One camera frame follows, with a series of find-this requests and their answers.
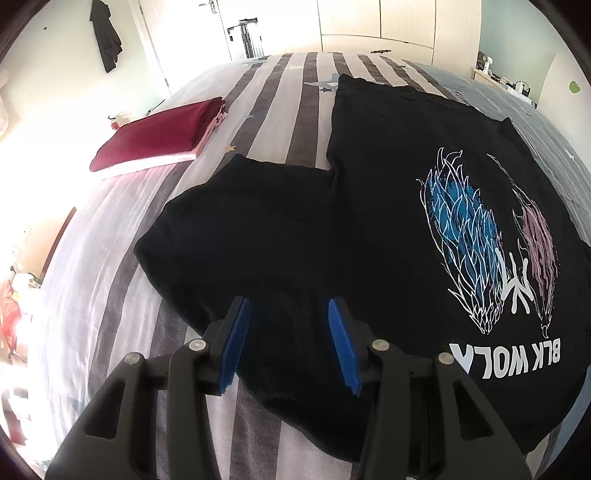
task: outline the bed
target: bed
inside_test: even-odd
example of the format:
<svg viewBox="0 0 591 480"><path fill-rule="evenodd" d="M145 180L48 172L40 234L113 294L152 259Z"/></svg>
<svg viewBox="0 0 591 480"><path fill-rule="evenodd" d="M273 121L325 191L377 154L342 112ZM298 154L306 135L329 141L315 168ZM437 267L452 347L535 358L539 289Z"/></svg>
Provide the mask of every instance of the bed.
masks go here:
<svg viewBox="0 0 591 480"><path fill-rule="evenodd" d="M55 450L107 375L130 351L172 353L197 338L154 290L133 247L164 204L206 182L235 153L259 161L328 169L326 148L340 74L416 89L511 118L535 160L591 244L591 173L560 132L534 108L489 86L431 66L379 54L294 53L215 67L156 111L221 96L228 117L192 162L103 180L66 229L43 285L44 311L32 342L32 414ZM571 412L528 455L534 472L556 457L591 398L591 374ZM158 475L167 478L166 398L158 399ZM208 397L224 479L355 477L356 465L332 458L265 411L235 378L223 397Z"/></svg>

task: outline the star pattern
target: star pattern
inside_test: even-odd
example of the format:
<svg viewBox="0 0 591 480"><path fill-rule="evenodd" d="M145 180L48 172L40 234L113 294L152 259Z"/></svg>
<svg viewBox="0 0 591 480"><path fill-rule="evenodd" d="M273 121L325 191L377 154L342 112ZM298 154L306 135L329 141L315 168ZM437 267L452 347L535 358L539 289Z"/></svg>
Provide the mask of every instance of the star pattern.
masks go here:
<svg viewBox="0 0 591 480"><path fill-rule="evenodd" d="M339 74L333 73L330 80L325 80L324 82L304 82L306 85L310 85L312 87L318 87L318 90L325 92L327 90L331 90L332 92L336 92L336 89L339 87Z"/></svg>

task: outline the black t-shirt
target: black t-shirt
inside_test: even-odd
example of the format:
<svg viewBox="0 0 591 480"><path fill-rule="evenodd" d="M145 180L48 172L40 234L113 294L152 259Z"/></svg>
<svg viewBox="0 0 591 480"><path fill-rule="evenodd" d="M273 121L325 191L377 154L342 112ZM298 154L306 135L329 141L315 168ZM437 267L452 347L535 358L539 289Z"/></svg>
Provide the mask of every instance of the black t-shirt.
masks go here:
<svg viewBox="0 0 591 480"><path fill-rule="evenodd" d="M550 181L509 119L411 87L342 76L332 125L353 315L406 353L452 351L535 448L589 364L588 246Z"/></svg>
<svg viewBox="0 0 591 480"><path fill-rule="evenodd" d="M530 451L589 363L587 246L511 122L341 76L333 170L237 155L170 201L136 255L198 331L252 302L238 374L316 445L357 461L368 404L342 380L338 295L404 352L450 351Z"/></svg>

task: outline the wardrobe door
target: wardrobe door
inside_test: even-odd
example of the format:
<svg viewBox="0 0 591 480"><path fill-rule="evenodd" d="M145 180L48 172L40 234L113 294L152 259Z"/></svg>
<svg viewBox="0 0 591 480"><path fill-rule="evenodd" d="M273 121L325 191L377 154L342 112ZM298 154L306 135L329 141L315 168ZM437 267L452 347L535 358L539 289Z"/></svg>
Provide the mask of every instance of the wardrobe door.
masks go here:
<svg viewBox="0 0 591 480"><path fill-rule="evenodd" d="M433 66L472 78L480 44L480 0L437 0Z"/></svg>
<svg viewBox="0 0 591 480"><path fill-rule="evenodd" d="M381 0L382 38L433 48L435 0Z"/></svg>
<svg viewBox="0 0 591 480"><path fill-rule="evenodd" d="M322 35L324 51L342 53L371 53L398 60L411 60L431 65L433 49L387 38L356 37L354 35Z"/></svg>
<svg viewBox="0 0 591 480"><path fill-rule="evenodd" d="M323 35L380 36L380 0L318 0Z"/></svg>

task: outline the white wall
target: white wall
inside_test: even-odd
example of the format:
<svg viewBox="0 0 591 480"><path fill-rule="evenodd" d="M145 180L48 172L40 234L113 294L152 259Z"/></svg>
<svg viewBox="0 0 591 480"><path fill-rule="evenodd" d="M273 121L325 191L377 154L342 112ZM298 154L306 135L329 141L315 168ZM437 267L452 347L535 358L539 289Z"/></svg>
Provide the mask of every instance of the white wall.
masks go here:
<svg viewBox="0 0 591 480"><path fill-rule="evenodd" d="M570 90L571 82L579 86L579 92ZM556 54L544 82L538 110L558 127L591 170L591 86L572 55Z"/></svg>
<svg viewBox="0 0 591 480"><path fill-rule="evenodd" d="M493 72L512 82L526 81L534 102L554 55L570 55L558 32L528 0L482 0L480 50L493 58Z"/></svg>
<svg viewBox="0 0 591 480"><path fill-rule="evenodd" d="M105 3L123 48L112 72L100 59L91 0L51 0L0 64L9 71L1 95L10 117L0 139L0 268L30 225L35 244L25 245L22 257L36 260L23 266L38 274L46 255L38 250L49 251L53 232L94 182L88 165L113 134L107 117L138 119L162 99L127 0Z"/></svg>

